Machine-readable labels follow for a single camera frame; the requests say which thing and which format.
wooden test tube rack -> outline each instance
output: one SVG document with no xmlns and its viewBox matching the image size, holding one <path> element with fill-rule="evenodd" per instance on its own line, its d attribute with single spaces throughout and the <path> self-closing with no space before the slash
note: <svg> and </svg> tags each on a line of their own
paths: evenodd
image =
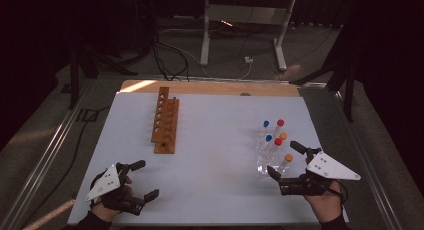
<svg viewBox="0 0 424 230">
<path fill-rule="evenodd" d="M 155 121 L 152 130 L 152 142 L 155 153 L 174 153 L 177 135 L 179 100 L 168 99 L 169 87 L 160 87 L 156 105 Z"/>
</svg>

hand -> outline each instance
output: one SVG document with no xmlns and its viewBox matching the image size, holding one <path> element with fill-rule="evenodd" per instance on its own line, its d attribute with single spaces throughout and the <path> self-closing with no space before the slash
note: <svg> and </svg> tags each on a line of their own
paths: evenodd
<svg viewBox="0 0 424 230">
<path fill-rule="evenodd" d="M 126 176 L 125 183 L 131 184 L 132 180 L 128 176 Z M 124 188 L 124 190 L 127 191 L 130 196 L 133 195 L 133 191 L 130 186 L 125 185 Z M 113 218 L 115 218 L 116 215 L 121 213 L 121 211 L 106 208 L 102 202 L 98 202 L 97 204 L 95 204 L 92 207 L 91 212 L 93 212 L 97 217 L 106 222 L 112 222 Z"/>
<path fill-rule="evenodd" d="M 340 192 L 340 183 L 332 181 L 330 188 Z M 326 191 L 321 196 L 304 196 L 321 223 L 330 222 L 342 214 L 340 196 Z"/>
</svg>

gray carpet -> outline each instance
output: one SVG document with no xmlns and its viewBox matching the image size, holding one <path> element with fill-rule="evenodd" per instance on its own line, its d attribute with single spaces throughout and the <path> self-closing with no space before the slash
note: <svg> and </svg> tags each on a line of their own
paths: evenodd
<svg viewBox="0 0 424 230">
<path fill-rule="evenodd" d="M 199 26 L 199 21 L 189 19 L 163 20 L 162 24 L 174 29 L 180 28 L 178 26 L 186 26 L 186 22 L 192 23 L 193 26 Z M 287 62 L 291 64 L 283 74 L 277 70 L 274 52 L 271 48 L 272 38 L 279 32 L 278 27 L 240 25 L 240 28 L 251 31 L 261 30 L 261 32 L 248 38 L 212 39 L 209 66 L 203 69 L 195 59 L 200 56 L 201 31 L 169 30 L 160 34 L 160 41 L 193 55 L 185 53 L 189 64 L 188 76 L 191 81 L 211 80 L 211 77 L 215 81 L 235 81 L 235 79 L 240 81 L 242 77 L 243 80 L 251 81 L 288 81 L 317 70 L 322 65 L 338 34 L 338 30 L 323 27 L 302 26 L 298 29 L 289 29 L 283 42 L 283 50 Z M 171 73 L 177 73 L 183 69 L 184 61 L 180 56 L 164 49 L 158 51 Z M 131 53 L 125 53 L 125 56 L 131 56 Z M 254 61 L 250 72 L 248 66 L 242 61 L 244 56 L 253 56 Z M 115 92 L 119 90 L 125 79 L 162 78 L 152 55 L 129 68 L 139 73 L 136 77 L 123 76 L 104 66 L 101 69 L 96 80 L 85 80 L 87 84 L 84 86 L 88 86 L 88 88 L 77 112 L 80 109 L 102 109 L 110 106 Z M 325 83 L 330 76 L 331 73 L 326 74 L 315 79 L 314 82 Z M 55 130 L 60 126 L 66 114 L 70 113 L 68 111 L 70 96 L 60 92 L 63 85 L 69 83 L 69 67 L 59 71 L 57 78 L 59 80 L 58 87 L 0 153 L 0 180 L 3 183 L 0 186 L 0 220 L 5 218 L 12 207 L 28 175 L 48 147 Z M 186 81 L 186 72 L 175 79 L 175 81 L 178 80 Z M 323 149 L 363 176 L 359 182 L 344 182 L 349 190 L 349 200 L 345 205 L 350 219 L 349 225 L 353 229 L 422 229 L 424 225 L 423 197 L 403 165 L 390 136 L 368 101 L 361 84 L 358 82 L 355 84 L 352 108 L 353 123 L 346 121 L 339 109 L 341 103 L 333 93 L 314 87 L 299 89 L 310 109 Z M 107 112 L 108 110 L 102 111 L 97 121 L 87 124 L 86 127 L 83 122 L 73 122 L 49 171 L 44 176 L 42 184 L 29 203 L 22 222 L 28 219 L 66 172 L 74 155 L 79 135 L 84 129 L 75 165 L 61 186 L 38 209 L 30 222 L 39 219 L 75 196 L 101 134 Z M 60 229 L 66 224 L 69 214 L 70 209 L 51 219 L 39 229 Z M 244 228 L 319 229 L 317 225 Z"/>
</svg>

robotic hand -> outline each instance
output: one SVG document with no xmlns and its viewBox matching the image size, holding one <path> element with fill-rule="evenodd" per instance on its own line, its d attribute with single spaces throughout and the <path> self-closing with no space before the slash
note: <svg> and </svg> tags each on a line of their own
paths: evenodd
<svg viewBox="0 0 424 230">
<path fill-rule="evenodd" d="M 90 192 L 85 200 L 91 200 L 91 206 L 93 206 L 95 204 L 94 199 L 100 197 L 106 208 L 132 213 L 137 216 L 140 215 L 144 205 L 159 196 L 159 189 L 151 191 L 144 195 L 143 199 L 140 199 L 130 196 L 124 186 L 128 172 L 144 166 L 146 166 L 146 162 L 143 160 L 131 165 L 119 162 L 116 165 L 112 165 L 105 172 L 94 178 L 90 186 Z"/>
<path fill-rule="evenodd" d="M 326 191 L 340 195 L 329 188 L 335 179 L 359 180 L 361 177 L 335 159 L 325 154 L 321 148 L 306 148 L 296 141 L 290 147 L 304 155 L 306 153 L 306 173 L 298 178 L 282 178 L 273 167 L 267 166 L 268 174 L 278 182 L 281 195 L 322 195 Z"/>
</svg>

table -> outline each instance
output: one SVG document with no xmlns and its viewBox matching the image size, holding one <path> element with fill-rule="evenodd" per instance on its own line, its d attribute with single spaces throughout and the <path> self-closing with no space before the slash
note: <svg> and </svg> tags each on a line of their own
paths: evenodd
<svg viewBox="0 0 424 230">
<path fill-rule="evenodd" d="M 173 155 L 154 154 L 154 145 L 150 142 L 160 86 L 169 86 L 170 97 L 180 99 Z M 141 197 L 155 188 L 160 189 L 160 195 L 145 206 L 140 216 L 119 215 L 114 221 L 117 225 L 317 222 L 302 196 L 282 197 L 274 180 L 258 177 L 255 131 L 266 117 L 276 120 L 279 116 L 287 116 L 288 139 L 301 137 L 299 141 L 306 146 L 320 147 L 306 105 L 292 85 L 124 82 L 109 112 L 68 223 L 76 224 L 85 216 L 89 203 L 83 199 L 98 173 L 118 161 L 130 164 L 142 159 L 146 160 L 146 167 L 129 175 L 133 179 L 134 196 Z M 305 158 L 288 147 L 289 141 L 284 144 L 285 151 L 292 153 L 295 159 L 287 176 L 297 177 L 304 172 Z"/>
<path fill-rule="evenodd" d="M 278 69 L 287 70 L 281 44 L 289 24 L 290 16 L 296 0 L 290 0 L 286 8 L 264 8 L 264 7 L 246 7 L 233 5 L 210 4 L 205 0 L 205 16 L 203 28 L 202 52 L 200 56 L 200 65 L 208 65 L 209 57 L 209 21 L 230 21 L 258 24 L 281 25 L 281 32 L 278 38 L 274 39 L 274 51 L 277 58 Z"/>
</svg>

